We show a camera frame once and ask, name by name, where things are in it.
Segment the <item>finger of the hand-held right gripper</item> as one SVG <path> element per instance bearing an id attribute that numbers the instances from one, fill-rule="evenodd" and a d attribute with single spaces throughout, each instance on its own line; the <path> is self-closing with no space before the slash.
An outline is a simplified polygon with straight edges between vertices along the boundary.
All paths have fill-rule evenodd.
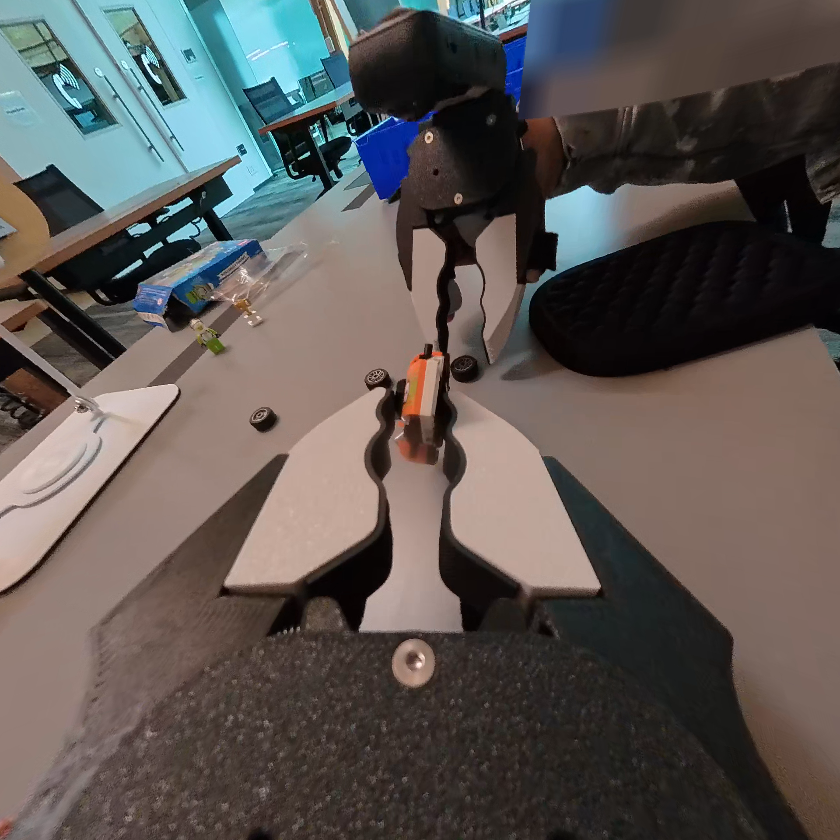
<path id="1" fill-rule="evenodd" d="M 518 267 L 518 223 L 514 214 L 492 219 L 476 239 L 476 263 L 483 279 L 482 342 L 489 364 L 504 349 L 524 296 Z"/>
<path id="2" fill-rule="evenodd" d="M 411 299 L 424 342 L 442 353 L 448 351 L 447 257 L 445 241 L 432 228 L 414 229 Z"/>

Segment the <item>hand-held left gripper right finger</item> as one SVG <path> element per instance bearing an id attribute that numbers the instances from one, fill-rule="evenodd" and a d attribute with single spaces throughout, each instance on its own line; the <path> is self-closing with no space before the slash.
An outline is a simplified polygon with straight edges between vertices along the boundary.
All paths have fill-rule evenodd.
<path id="1" fill-rule="evenodd" d="M 601 591 L 537 447 L 451 392 L 444 435 L 440 574 L 462 601 L 589 598 Z"/>

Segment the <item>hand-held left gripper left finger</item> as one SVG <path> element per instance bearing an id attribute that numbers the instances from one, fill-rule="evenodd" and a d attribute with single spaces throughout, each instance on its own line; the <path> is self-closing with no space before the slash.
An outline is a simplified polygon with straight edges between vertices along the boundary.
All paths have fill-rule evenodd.
<path id="1" fill-rule="evenodd" d="M 297 441 L 227 573 L 235 594 L 291 595 L 385 530 L 393 393 L 375 387 Z"/>

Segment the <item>orange white lego car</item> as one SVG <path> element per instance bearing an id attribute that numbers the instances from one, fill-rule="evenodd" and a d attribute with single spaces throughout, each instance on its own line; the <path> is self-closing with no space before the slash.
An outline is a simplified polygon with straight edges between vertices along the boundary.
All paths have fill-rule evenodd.
<path id="1" fill-rule="evenodd" d="M 444 392 L 447 361 L 431 343 L 412 359 L 402 386 L 395 442 L 400 455 L 422 466 L 434 466 L 444 442 Z"/>

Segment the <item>blue lego box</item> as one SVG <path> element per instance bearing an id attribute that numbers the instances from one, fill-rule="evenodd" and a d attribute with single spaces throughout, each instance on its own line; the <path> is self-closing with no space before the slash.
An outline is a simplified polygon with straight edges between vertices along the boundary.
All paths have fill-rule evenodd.
<path id="1" fill-rule="evenodd" d="M 214 302 L 215 290 L 250 260 L 264 254 L 259 241 L 215 241 L 139 284 L 133 299 L 138 317 L 177 331 Z"/>

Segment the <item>person's right hand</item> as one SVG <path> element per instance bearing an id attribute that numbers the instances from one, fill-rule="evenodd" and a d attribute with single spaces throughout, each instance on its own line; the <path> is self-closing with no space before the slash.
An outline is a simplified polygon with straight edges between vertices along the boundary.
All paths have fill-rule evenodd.
<path id="1" fill-rule="evenodd" d="M 558 195 L 566 159 L 557 122 L 553 118 L 526 120 L 521 141 L 536 154 L 535 177 L 542 196 L 548 200 Z"/>

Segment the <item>blue storage bin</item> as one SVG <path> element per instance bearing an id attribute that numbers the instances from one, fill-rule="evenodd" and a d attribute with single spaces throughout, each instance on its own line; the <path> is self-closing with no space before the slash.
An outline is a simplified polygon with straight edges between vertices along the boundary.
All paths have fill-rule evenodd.
<path id="1" fill-rule="evenodd" d="M 519 102 L 527 31 L 518 37 L 504 40 L 507 57 L 506 93 Z M 360 160 L 379 199 L 394 199 L 403 178 L 408 173 L 408 149 L 414 142 L 419 122 L 388 117 L 355 141 Z"/>

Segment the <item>long meeting table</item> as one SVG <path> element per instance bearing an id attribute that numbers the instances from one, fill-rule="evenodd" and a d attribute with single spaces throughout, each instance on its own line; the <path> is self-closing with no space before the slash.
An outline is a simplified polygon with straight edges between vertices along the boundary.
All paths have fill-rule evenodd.
<path id="1" fill-rule="evenodd" d="M 318 178 L 322 184 L 320 196 L 335 187 L 332 174 L 340 179 L 342 158 L 350 151 L 352 139 L 342 137 L 318 144 L 310 128 L 320 123 L 328 112 L 349 102 L 354 97 L 352 84 L 347 82 L 283 114 L 278 120 L 259 129 L 260 137 L 270 136 L 283 160 L 289 177 L 300 180 L 307 176 Z"/>

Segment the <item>clear plastic bag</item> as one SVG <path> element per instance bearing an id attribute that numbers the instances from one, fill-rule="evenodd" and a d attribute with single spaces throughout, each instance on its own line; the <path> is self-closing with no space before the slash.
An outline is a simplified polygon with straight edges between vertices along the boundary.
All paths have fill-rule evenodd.
<path id="1" fill-rule="evenodd" d="M 232 266 L 213 289 L 210 300 L 233 306 L 235 299 L 249 297 L 260 314 L 257 307 L 294 286 L 309 268 L 309 246 L 305 243 L 268 248 Z"/>

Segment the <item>black honeycomb wrist rest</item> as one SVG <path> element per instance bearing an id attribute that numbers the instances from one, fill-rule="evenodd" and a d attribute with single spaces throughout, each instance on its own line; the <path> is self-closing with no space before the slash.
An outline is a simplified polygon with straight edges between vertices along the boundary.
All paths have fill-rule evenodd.
<path id="1" fill-rule="evenodd" d="M 546 280 L 537 341 L 594 377 L 662 371 L 814 326 L 838 331 L 837 248 L 751 222 L 687 227 Z"/>

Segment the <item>black office chair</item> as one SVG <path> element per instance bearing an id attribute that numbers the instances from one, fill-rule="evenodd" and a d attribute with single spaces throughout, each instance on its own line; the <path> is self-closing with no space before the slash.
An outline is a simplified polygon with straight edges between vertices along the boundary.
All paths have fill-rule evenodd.
<path id="1" fill-rule="evenodd" d="M 44 215 L 55 237 L 103 212 L 103 208 L 55 165 L 15 182 Z M 140 236 L 123 230 L 104 239 L 85 254 L 52 269 L 51 276 L 69 291 L 85 291 L 103 306 L 131 302 L 144 283 L 158 273 L 198 253 L 193 239 L 168 241 L 148 255 L 137 245 Z"/>
<path id="2" fill-rule="evenodd" d="M 283 114 L 288 113 L 291 110 L 295 109 L 292 102 L 289 100 L 286 93 L 280 88 L 279 82 L 275 78 L 272 78 L 271 80 L 269 80 L 267 82 L 263 82 L 263 83 L 258 84 L 256 86 L 245 88 L 243 90 L 243 93 L 245 94 L 245 97 L 247 98 L 249 104 L 256 111 L 257 115 L 262 119 L 265 126 L 269 123 L 272 123 L 272 122 L 278 120 Z M 325 123 L 326 123 L 325 118 L 323 118 L 322 122 L 318 122 L 319 127 L 321 129 L 325 129 L 325 127 L 326 127 Z M 318 144 L 324 144 L 328 140 L 335 140 L 335 139 L 342 138 L 342 137 L 349 137 L 349 136 L 338 136 L 334 139 L 327 139 L 323 143 L 318 143 Z"/>

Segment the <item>wooden office desk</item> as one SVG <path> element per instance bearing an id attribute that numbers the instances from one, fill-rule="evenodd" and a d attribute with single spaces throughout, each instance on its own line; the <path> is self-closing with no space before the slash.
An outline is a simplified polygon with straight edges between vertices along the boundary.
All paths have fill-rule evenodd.
<path id="1" fill-rule="evenodd" d="M 47 305 L 52 332 L 98 370 L 107 368 L 126 348 L 54 285 L 51 271 L 182 201 L 188 206 L 142 234 L 137 245 L 159 244 L 161 238 L 198 219 L 216 239 L 230 239 L 215 209 L 231 197 L 224 176 L 241 162 L 242 157 L 236 154 L 153 185 L 55 237 L 50 236 L 46 219 L 34 202 L 3 175 L 2 220 L 14 231 L 2 238 L 2 289 L 22 285 L 34 292 Z"/>

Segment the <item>white base plate with lever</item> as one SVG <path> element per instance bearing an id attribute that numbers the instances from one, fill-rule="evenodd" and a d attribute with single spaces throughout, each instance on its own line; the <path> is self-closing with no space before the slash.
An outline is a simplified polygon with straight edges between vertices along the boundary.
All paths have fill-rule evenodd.
<path id="1" fill-rule="evenodd" d="M 175 384 L 76 399 L 1 482 L 1 593 L 53 550 L 177 401 Z"/>

